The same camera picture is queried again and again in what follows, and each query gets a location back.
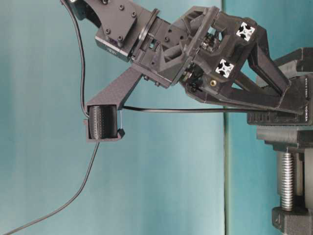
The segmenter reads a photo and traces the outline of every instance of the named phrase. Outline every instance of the screw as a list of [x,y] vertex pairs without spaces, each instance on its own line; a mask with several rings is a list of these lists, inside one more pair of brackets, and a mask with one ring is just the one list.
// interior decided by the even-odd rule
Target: screw
[[282,156],[281,181],[281,207],[284,211],[290,212],[293,208],[293,156],[291,153],[284,153]]
[[217,82],[215,80],[212,80],[210,82],[211,87],[215,87],[217,85]]

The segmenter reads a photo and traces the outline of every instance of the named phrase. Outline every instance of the blue wall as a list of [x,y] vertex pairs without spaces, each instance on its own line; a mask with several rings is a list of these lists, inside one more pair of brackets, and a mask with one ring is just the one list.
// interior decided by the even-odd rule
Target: blue wall
[[[273,59],[313,46],[311,0],[225,0],[224,10],[266,28]],[[247,67],[244,72],[255,77]],[[256,140],[256,127],[247,125],[246,115],[227,117],[227,233],[280,234],[271,225],[271,209],[279,206],[276,154]]]
[[[174,21],[219,0],[141,1]],[[99,49],[79,23],[86,100],[129,65]],[[0,234],[44,215],[79,188],[93,150],[79,104],[80,61],[59,1],[5,1],[0,8]],[[142,80],[128,101],[145,107],[208,107],[181,86]],[[125,138],[100,146],[80,197],[25,235],[224,234],[223,116],[124,111]]]

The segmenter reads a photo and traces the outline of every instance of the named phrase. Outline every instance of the black cable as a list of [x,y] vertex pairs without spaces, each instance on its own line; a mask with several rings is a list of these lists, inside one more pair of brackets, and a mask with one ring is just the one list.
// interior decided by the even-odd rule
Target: black cable
[[59,207],[58,209],[56,209],[55,211],[51,212],[50,214],[47,214],[47,215],[45,215],[45,216],[43,216],[43,217],[41,217],[39,219],[36,219],[36,220],[34,220],[34,221],[32,221],[32,222],[30,222],[28,224],[25,224],[25,225],[23,225],[23,226],[21,226],[19,228],[16,228],[16,229],[14,229],[12,231],[9,231],[8,233],[5,233],[4,235],[11,235],[11,234],[16,233],[16,232],[18,232],[18,231],[20,231],[22,229],[25,229],[25,228],[27,228],[27,227],[29,227],[31,225],[37,224],[37,223],[39,223],[39,222],[41,222],[41,221],[43,221],[45,219],[48,219],[49,217],[51,217],[53,215],[59,213],[60,211],[65,209],[67,206],[69,206],[80,195],[80,193],[83,191],[83,189],[84,189],[84,187],[86,185],[86,182],[88,180],[88,177],[89,177],[92,165],[93,165],[94,158],[95,158],[97,150],[98,150],[98,147],[99,147],[99,142],[96,144],[96,146],[94,148],[93,155],[91,157],[91,160],[90,160],[90,163],[89,163],[89,166],[88,166],[88,169],[87,169],[87,173],[85,175],[85,178],[83,180],[82,185],[80,186],[80,188],[77,191],[77,193],[70,200],[68,200],[68,202],[66,202],[63,206]]
[[266,110],[253,110],[253,109],[147,109],[132,106],[124,106],[123,109],[146,113],[173,113],[173,114],[268,112]]
[[85,53],[84,53],[84,47],[83,47],[83,42],[82,42],[82,36],[80,34],[78,22],[74,16],[74,13],[71,9],[71,7],[68,5],[66,0],[60,0],[61,3],[65,6],[67,9],[74,27],[75,27],[75,32],[78,40],[78,45],[79,45],[79,53],[80,53],[80,59],[81,59],[81,64],[82,64],[82,75],[81,75],[81,82],[80,82],[80,106],[82,108],[82,111],[84,115],[89,118],[88,112],[85,110],[85,76],[86,76],[86,63],[85,63]]

